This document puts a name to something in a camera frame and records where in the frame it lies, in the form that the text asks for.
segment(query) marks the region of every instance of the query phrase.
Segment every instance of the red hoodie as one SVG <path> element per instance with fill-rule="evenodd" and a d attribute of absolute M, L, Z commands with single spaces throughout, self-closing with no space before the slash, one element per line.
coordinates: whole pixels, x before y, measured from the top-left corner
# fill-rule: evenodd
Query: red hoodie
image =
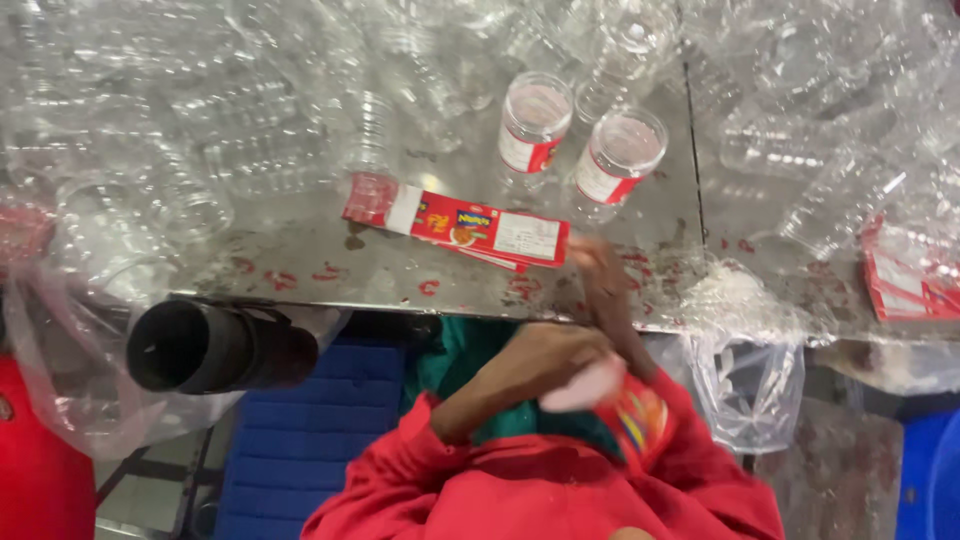
<path fill-rule="evenodd" d="M 650 386 L 678 419 L 660 456 L 631 476 L 577 439 L 522 435 L 446 446 L 421 395 L 399 427 L 347 467 L 347 487 L 303 540 L 606 540 L 641 528 L 657 540 L 782 539 L 773 491 L 710 439 L 686 390 L 662 370 Z"/>

